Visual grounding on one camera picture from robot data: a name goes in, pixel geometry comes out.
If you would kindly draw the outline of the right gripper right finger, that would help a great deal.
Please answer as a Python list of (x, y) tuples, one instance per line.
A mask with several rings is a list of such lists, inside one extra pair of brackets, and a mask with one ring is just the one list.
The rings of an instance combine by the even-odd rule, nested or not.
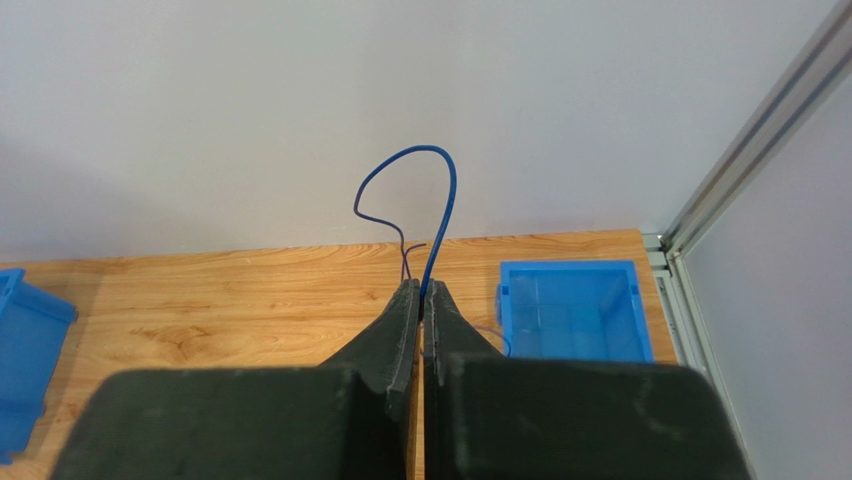
[(509, 358), (423, 298), (429, 479), (746, 479), (723, 404), (675, 365)]

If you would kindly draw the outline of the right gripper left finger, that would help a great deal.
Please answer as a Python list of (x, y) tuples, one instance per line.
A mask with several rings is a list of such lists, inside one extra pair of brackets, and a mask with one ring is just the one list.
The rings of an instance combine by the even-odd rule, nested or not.
[(78, 418), (55, 479), (409, 479), (420, 285), (314, 367), (128, 370)]

